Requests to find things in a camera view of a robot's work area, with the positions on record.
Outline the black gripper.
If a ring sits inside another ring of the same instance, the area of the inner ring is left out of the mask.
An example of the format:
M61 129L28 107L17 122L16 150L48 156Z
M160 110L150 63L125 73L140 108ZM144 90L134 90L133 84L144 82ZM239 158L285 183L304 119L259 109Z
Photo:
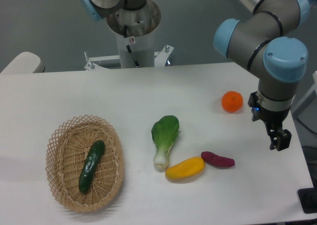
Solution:
M289 108L282 111L270 111L256 104L255 120L264 122L266 132L270 137L270 150L282 151L289 148L292 134L289 130L283 129L283 121L289 113Z

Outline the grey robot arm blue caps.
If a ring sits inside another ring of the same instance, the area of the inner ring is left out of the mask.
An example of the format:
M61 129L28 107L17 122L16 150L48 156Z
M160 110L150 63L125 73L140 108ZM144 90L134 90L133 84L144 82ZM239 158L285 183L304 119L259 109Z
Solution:
M241 22L228 19L213 38L214 48L259 79L248 105L255 120L262 120L270 148L289 147L291 133L283 129L299 81L306 71L308 50L287 33L310 13L308 0L239 0L253 14ZM151 0L81 0L96 21L105 19L116 34L123 68L165 66L172 47L154 52L153 32L161 14Z

